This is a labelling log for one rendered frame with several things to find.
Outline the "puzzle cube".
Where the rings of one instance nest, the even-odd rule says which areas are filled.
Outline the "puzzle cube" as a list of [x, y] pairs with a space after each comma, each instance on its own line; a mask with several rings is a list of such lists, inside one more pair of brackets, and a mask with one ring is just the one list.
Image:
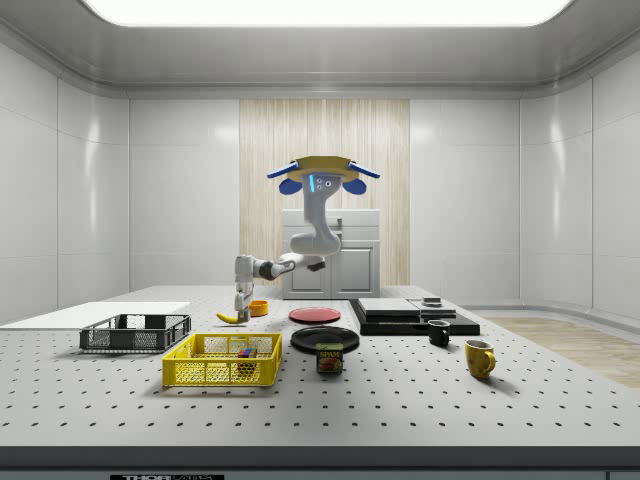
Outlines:
[[[238, 359], [255, 359], [257, 357], [257, 349], [250, 347], [242, 349], [238, 352]], [[258, 364], [255, 362], [240, 362], [237, 364], [237, 373], [241, 377], [251, 376], [255, 373]]]

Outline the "yellow basket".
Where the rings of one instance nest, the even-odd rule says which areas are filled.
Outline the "yellow basket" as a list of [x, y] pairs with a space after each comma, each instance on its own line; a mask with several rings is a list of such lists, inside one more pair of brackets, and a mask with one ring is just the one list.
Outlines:
[[[256, 348], [255, 359], [238, 359], [245, 348]], [[279, 333], [195, 333], [162, 358], [165, 386], [270, 386], [282, 357]], [[253, 375], [237, 373], [240, 362], [258, 364]]]

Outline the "red plate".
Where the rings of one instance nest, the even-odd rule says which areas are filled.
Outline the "red plate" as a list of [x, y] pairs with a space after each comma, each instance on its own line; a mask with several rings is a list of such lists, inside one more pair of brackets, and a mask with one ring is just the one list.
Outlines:
[[341, 318], [338, 310], [329, 307], [302, 307], [291, 310], [289, 319], [303, 323], [330, 323]]

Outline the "black plate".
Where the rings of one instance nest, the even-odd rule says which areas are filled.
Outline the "black plate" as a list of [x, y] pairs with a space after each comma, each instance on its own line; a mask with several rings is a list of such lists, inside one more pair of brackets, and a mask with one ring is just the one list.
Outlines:
[[352, 330], [331, 327], [316, 326], [300, 329], [291, 336], [291, 343], [296, 348], [314, 353], [319, 343], [341, 343], [345, 352], [354, 350], [359, 345], [359, 336]]

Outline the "flat-sided can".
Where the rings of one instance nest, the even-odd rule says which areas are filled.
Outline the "flat-sided can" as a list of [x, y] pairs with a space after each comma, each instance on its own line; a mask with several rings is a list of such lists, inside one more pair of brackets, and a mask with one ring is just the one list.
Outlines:
[[318, 373], [341, 373], [344, 369], [342, 343], [317, 343], [316, 369]]

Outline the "dark grey basket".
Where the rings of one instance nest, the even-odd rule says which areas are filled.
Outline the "dark grey basket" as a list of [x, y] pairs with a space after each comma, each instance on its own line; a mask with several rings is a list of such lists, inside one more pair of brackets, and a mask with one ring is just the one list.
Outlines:
[[190, 330], [189, 315], [119, 314], [84, 327], [80, 331], [80, 348], [99, 352], [163, 352]]

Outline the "white cabinet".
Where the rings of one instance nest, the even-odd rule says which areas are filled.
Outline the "white cabinet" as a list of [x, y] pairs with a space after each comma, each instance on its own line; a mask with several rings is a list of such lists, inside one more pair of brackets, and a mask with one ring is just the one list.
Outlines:
[[326, 267], [311, 272], [298, 268], [282, 276], [285, 299], [351, 299], [377, 297], [380, 290], [379, 211], [328, 209], [326, 217], [341, 239], [339, 253]]

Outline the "black stove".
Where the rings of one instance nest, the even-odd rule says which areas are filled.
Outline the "black stove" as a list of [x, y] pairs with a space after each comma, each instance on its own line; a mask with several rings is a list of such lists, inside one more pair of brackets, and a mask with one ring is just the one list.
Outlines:
[[459, 314], [444, 317], [427, 317], [420, 313], [410, 315], [377, 315], [365, 312], [359, 300], [351, 299], [351, 307], [360, 323], [361, 335], [427, 335], [429, 320], [444, 320], [450, 324], [450, 334], [455, 336], [479, 335], [480, 325]]

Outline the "white board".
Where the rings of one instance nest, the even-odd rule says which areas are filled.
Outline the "white board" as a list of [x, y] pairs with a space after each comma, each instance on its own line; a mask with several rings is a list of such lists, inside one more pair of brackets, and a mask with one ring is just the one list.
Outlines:
[[82, 329], [118, 314], [170, 314], [189, 302], [88, 302], [0, 326], [0, 329]]

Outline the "black mug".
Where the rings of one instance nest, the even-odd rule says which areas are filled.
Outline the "black mug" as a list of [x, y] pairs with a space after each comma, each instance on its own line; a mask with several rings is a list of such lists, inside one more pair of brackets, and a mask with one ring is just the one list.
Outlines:
[[450, 323], [445, 320], [429, 320], [427, 325], [430, 343], [446, 347], [450, 340]]

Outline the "yellow mug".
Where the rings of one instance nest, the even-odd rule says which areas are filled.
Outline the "yellow mug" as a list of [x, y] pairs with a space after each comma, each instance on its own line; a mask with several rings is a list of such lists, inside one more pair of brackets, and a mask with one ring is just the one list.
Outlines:
[[464, 349], [470, 374], [479, 379], [488, 378], [496, 366], [494, 346], [481, 340], [467, 340]]

